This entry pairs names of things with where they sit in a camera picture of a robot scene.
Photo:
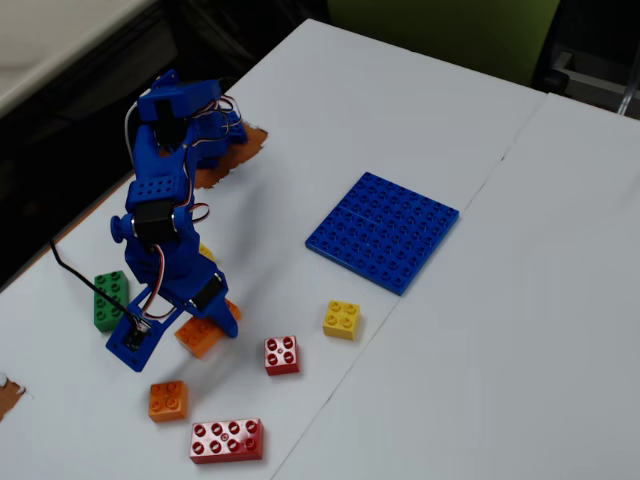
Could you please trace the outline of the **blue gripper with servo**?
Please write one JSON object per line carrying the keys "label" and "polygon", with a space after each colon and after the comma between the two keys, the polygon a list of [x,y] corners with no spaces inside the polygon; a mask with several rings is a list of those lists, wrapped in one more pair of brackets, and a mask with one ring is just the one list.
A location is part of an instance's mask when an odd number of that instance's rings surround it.
{"label": "blue gripper with servo", "polygon": [[170,279],[165,270],[158,279],[157,294],[171,304],[170,313],[184,310],[192,315],[203,314],[227,337],[236,338],[240,310],[225,299],[228,285],[224,274],[216,267],[198,270],[195,274],[180,279]]}

